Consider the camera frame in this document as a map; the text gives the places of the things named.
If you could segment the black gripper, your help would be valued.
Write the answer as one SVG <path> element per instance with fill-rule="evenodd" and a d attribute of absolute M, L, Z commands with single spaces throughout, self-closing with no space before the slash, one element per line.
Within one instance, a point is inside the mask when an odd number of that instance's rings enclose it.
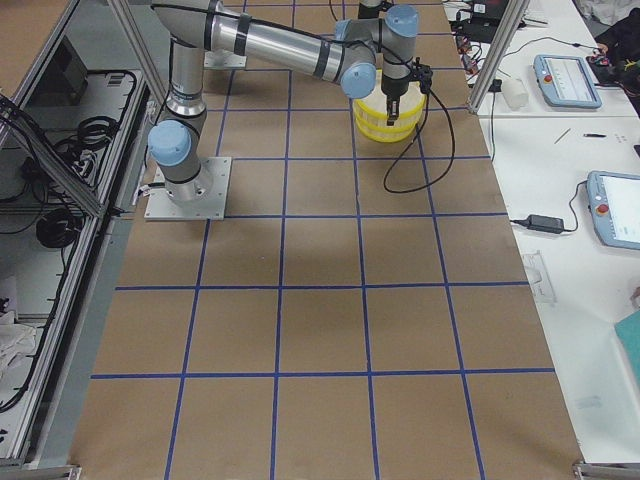
<path fill-rule="evenodd" d="M 386 96 L 386 108 L 387 108 L 387 126 L 394 126 L 400 113 L 400 95 L 387 95 Z"/>

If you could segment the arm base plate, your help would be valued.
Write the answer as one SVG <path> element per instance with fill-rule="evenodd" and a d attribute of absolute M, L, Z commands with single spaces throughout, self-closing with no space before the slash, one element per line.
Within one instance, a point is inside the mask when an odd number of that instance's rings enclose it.
<path fill-rule="evenodd" d="M 223 220 L 232 168 L 231 157 L 201 158 L 199 175 L 184 184 L 166 182 L 160 167 L 150 190 L 145 218 L 154 221 Z"/>
<path fill-rule="evenodd" d="M 244 70 L 247 57 L 227 50 L 207 51 L 204 57 L 205 70 Z"/>

